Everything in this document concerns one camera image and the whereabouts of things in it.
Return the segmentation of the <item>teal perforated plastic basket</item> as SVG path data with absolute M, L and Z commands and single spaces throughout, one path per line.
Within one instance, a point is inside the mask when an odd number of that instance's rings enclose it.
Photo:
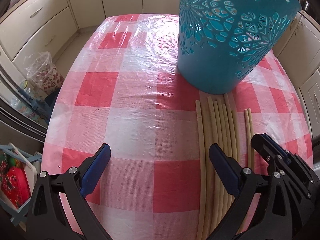
M 209 94 L 234 89 L 278 42 L 298 0 L 180 0 L 177 67 Z

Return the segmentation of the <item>cream kitchen base cabinets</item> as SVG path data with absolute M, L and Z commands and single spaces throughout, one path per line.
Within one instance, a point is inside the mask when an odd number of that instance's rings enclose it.
M 99 26 L 110 16 L 178 14 L 179 0 L 20 0 L 1 19 L 1 46 L 16 65 L 48 50 L 55 55 L 78 30 Z

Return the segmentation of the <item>beige wooden chopstick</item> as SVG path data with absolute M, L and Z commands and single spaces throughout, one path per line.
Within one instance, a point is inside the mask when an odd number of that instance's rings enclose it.
M 220 125 L 217 121 L 217 130 L 218 130 L 218 145 L 220 146 L 221 150 L 223 152 L 228 152 L 228 145 L 227 145 L 227 135 L 226 135 L 226 126 L 225 126 L 225 117 L 222 109 L 222 102 L 220 98 L 217 98 L 217 100 L 214 102 L 214 109 L 217 112 Z M 223 218 L 223 216 L 226 213 L 227 207 L 228 207 L 228 193 L 226 193 L 226 190 L 224 188 L 224 185 L 222 181 L 220 180 L 220 206 L 219 206 L 219 222 Z
M 238 115 L 235 110 L 232 110 L 232 117 L 233 117 L 235 138 L 236 138 L 237 162 L 240 162 L 241 153 L 240 153 L 239 125 L 238 125 Z
M 213 143 L 219 143 L 218 130 L 216 124 L 216 116 L 214 111 L 213 100 L 209 96 L 207 98 L 210 111 L 210 120 L 212 124 Z M 211 229 L 214 230 L 222 219 L 223 208 L 223 185 L 214 168 L 214 200 L 213 200 L 213 218 Z
M 248 108 L 247 110 L 248 110 L 249 127 L 250 127 L 250 132 L 251 132 L 251 139 L 252 139 L 253 135 L 254 135 L 252 111 L 250 108 Z M 252 147 L 252 144 L 251 144 L 251 161 L 252 161 L 251 169 L 254 171 L 254 169 L 255 169 L 255 150 Z
M 237 149 L 237 145 L 236 145 L 235 127 L 234 127 L 233 115 L 232 115 L 232 110 L 231 110 L 231 106 L 229 103 L 228 94 L 225 93 L 223 95 L 223 97 L 224 97 L 226 109 L 227 109 L 227 116 L 228 116 L 228 123 L 229 123 L 231 144 L 232 144 L 232 157 L 235 160 L 238 160 L 238 149 Z
M 249 123 L 248 109 L 244 110 L 245 125 L 246 125 L 246 140 L 247 140 L 247 166 L 252 167 L 252 154 L 251 154 L 251 128 Z
M 217 105 L 220 115 L 220 122 L 221 122 L 221 132 L 222 132 L 222 150 L 223 152 L 229 156 L 229 150 L 231 149 L 228 143 L 228 134 L 227 134 L 227 125 L 228 120 L 226 119 L 226 115 L 223 111 L 223 105 L 220 98 L 217 98 Z M 228 192 L 226 189 L 223 189 L 223 204 L 222 204 L 222 214 L 225 215 L 228 208 L 230 207 L 230 202 L 232 201 L 232 197 L 229 197 Z
M 214 169 L 209 157 L 209 149 L 213 143 L 212 127 L 210 120 L 210 111 L 207 101 L 201 101 L 204 144 L 206 156 L 206 209 L 204 214 L 204 226 L 202 239 L 207 239 L 211 233 L 211 224 L 213 217 L 213 200 L 214 200 Z

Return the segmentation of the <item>red floral bag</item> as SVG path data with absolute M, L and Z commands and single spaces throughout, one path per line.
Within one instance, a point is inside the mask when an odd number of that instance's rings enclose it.
M 31 196 L 25 172 L 19 167 L 8 170 L 2 179 L 1 190 L 17 209 Z

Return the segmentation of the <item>pink checkered plastic tablecloth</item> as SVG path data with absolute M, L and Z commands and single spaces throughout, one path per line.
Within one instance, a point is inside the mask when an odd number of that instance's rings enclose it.
M 196 239 L 200 154 L 196 101 L 208 94 L 176 68 L 178 18 L 107 18 L 57 98 L 42 169 L 66 172 L 103 143 L 111 160 L 87 201 L 114 239 Z

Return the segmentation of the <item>floral plastic-lined waste bin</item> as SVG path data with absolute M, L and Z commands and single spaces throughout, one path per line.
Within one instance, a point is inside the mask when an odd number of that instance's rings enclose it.
M 45 94 L 50 95 L 62 87 L 65 79 L 53 63 L 50 52 L 33 53 L 24 58 L 24 65 L 27 80 Z

